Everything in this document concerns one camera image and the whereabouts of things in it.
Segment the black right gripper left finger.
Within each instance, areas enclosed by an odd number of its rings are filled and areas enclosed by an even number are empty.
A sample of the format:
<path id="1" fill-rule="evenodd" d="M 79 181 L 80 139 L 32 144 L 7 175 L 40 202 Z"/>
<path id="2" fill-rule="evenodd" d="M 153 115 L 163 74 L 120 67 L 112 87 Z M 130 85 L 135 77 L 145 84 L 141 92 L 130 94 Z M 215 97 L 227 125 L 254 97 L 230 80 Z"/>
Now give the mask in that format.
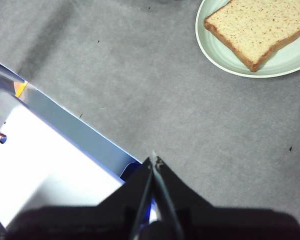
<path id="1" fill-rule="evenodd" d="M 17 215 L 8 240 L 130 240 L 149 219 L 153 164 L 146 159 L 98 205 L 46 206 Z"/>

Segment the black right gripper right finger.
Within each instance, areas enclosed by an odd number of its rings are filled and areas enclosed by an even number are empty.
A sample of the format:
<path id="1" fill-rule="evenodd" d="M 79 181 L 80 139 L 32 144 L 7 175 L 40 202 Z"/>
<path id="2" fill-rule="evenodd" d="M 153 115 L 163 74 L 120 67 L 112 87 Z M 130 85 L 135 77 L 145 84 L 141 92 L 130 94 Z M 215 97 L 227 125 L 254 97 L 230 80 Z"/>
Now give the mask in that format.
<path id="1" fill-rule="evenodd" d="M 290 214 L 266 208 L 217 207 L 187 186 L 158 156 L 152 158 L 161 216 L 182 240 L 300 240 Z"/>

